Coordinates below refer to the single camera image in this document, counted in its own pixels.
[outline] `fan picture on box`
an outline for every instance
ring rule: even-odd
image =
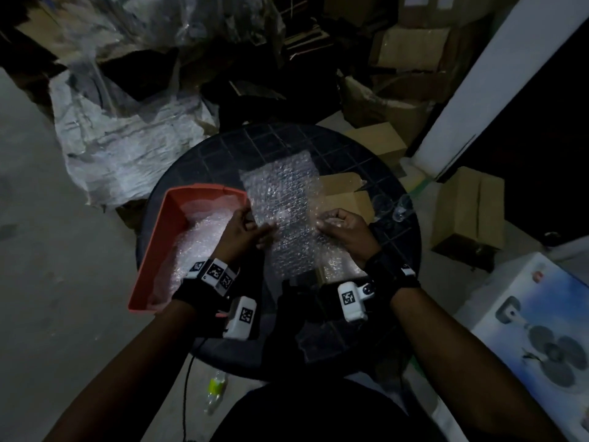
[[[565,435],[589,440],[589,288],[556,265],[528,273],[473,333]]]

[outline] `black round table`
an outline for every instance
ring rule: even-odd
[[[217,183],[243,189],[239,170],[253,170],[279,158],[303,150],[311,153],[321,175],[357,172],[367,181],[363,189],[371,198],[388,196],[397,201],[404,193],[399,180],[378,157],[356,141],[320,126],[295,124],[252,124],[229,133],[208,138],[182,155],[159,180],[145,208],[141,233],[137,238],[137,267],[141,265],[151,233],[156,224],[161,202],[169,188],[194,183]],[[394,249],[419,272],[421,262],[421,234],[415,214],[404,222],[382,219],[371,225],[372,232],[384,249]],[[300,282],[313,282],[307,276]],[[271,379],[262,367],[263,348],[276,320],[276,303],[269,292],[263,294],[259,305],[260,330],[257,340],[197,338],[193,354],[212,366],[241,377]],[[394,328],[391,321],[372,325],[364,331],[365,341],[376,343]],[[347,323],[343,318],[328,322],[305,323],[298,335],[299,345],[305,350],[305,363],[310,369],[325,366],[342,375],[356,369],[355,358],[365,356],[356,351],[357,334],[362,323]]]

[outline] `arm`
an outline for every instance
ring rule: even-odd
[[[404,281],[401,272],[399,276],[372,273],[374,256],[381,248],[361,217],[343,210],[328,215],[343,220],[343,226],[319,221],[318,228],[345,245],[358,266],[376,281],[377,295],[384,290],[430,383],[467,436],[565,440],[511,371],[418,288],[414,276]]]
[[[247,208],[235,212],[212,258],[235,267],[272,231],[268,225],[246,224],[246,213]],[[195,305],[173,299],[156,315],[77,396],[45,441],[141,440],[184,364],[197,320],[216,312],[213,297],[205,297],[203,289],[194,291],[190,302]]]

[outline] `concrete floor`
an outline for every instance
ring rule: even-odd
[[[126,310],[137,274],[133,233],[114,213],[85,206],[52,126],[0,71],[0,440],[38,441],[151,318]],[[486,274],[427,250],[438,188],[431,184],[415,202],[424,245],[421,281],[453,313],[468,286]],[[540,248],[511,225],[506,234],[508,247],[498,260]],[[187,364],[145,441],[181,440]],[[190,439],[208,440],[231,406],[259,386],[230,377],[217,413],[204,416],[212,374],[195,362],[188,387]]]

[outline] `white wall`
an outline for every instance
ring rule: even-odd
[[[520,0],[423,140],[414,164],[439,177],[587,17],[589,0]]]

